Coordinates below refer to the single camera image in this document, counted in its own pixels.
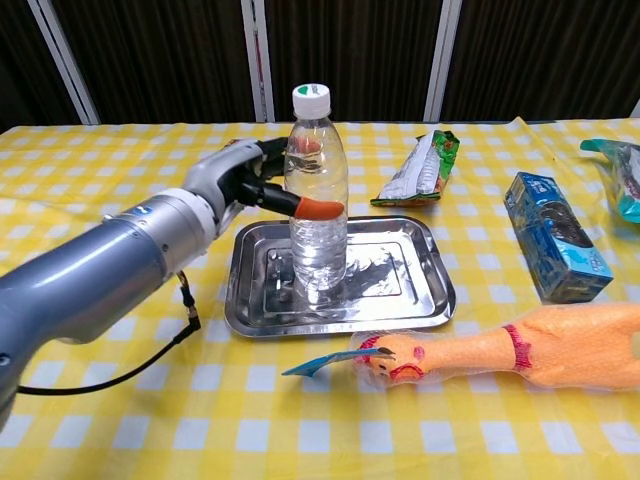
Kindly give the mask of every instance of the chip bag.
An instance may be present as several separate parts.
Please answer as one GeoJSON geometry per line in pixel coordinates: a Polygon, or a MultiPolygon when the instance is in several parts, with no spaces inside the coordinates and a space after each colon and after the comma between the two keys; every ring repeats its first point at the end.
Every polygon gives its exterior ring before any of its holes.
{"type": "Polygon", "coordinates": [[[435,130],[418,140],[402,168],[371,205],[416,207],[442,196],[456,160],[460,141],[450,131],[435,130]]]}
{"type": "Polygon", "coordinates": [[[618,213],[628,222],[640,223],[640,145],[593,138],[581,150],[601,152],[611,162],[618,213]]]}

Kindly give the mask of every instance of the gingham tablecloth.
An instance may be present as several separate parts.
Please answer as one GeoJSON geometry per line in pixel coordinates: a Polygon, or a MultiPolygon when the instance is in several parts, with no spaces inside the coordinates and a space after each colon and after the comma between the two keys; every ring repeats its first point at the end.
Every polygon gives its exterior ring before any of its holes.
{"type": "MultiPolygon", "coordinates": [[[[539,305],[502,204],[519,170],[555,177],[615,280],[597,301],[640,299],[640,229],[612,214],[609,180],[582,139],[640,142],[640,121],[451,125],[461,140],[432,209],[368,201],[433,126],[339,124],[351,215],[402,213],[435,234],[457,290],[442,331],[499,326],[539,305]]],[[[0,136],[1,273],[165,187],[233,138],[287,135],[290,125],[14,128],[0,136]]],[[[638,478],[640,397],[552,391],[515,374],[460,377],[389,391],[346,365],[315,379],[285,369],[344,348],[346,337],[254,341],[232,334],[223,304],[236,233],[279,218],[247,209],[187,274],[204,328],[121,386],[79,397],[19,396],[0,434],[0,478],[638,478]]],[[[175,282],[98,341],[52,342],[23,383],[87,385],[128,371],[185,323],[175,282]]]]}

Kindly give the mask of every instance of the red comb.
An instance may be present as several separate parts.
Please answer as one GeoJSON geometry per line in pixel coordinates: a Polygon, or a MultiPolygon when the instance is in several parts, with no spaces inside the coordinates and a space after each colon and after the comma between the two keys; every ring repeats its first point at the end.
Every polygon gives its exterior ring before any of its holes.
{"type": "MultiPolygon", "coordinates": [[[[373,348],[379,338],[380,338],[380,335],[367,338],[364,342],[362,342],[362,345],[360,345],[360,348],[358,348],[358,350],[366,350],[368,348],[373,348]]],[[[362,361],[366,364],[369,364],[371,363],[371,357],[369,355],[363,355],[362,361]]]]}

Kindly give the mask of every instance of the stainless steel tray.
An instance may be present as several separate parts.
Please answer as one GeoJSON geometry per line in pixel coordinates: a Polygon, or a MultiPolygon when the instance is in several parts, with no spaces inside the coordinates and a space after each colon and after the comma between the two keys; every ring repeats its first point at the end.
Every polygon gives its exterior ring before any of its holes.
{"type": "Polygon", "coordinates": [[[235,240],[225,316],[250,337],[434,327],[456,296],[430,230],[409,217],[348,222],[347,273],[309,294],[295,281],[289,223],[258,222],[235,240]]]}

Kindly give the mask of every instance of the clear plastic bottle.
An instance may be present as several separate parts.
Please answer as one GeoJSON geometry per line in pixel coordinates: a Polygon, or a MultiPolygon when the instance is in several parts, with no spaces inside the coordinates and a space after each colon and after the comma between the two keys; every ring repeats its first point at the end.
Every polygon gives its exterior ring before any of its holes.
{"type": "Polygon", "coordinates": [[[298,86],[293,106],[297,121],[287,146],[285,189],[344,205],[344,213],[335,220],[290,220],[296,279],[307,290],[327,290],[342,280],[347,263],[347,161],[329,120],[329,89],[320,84],[298,86]]]}

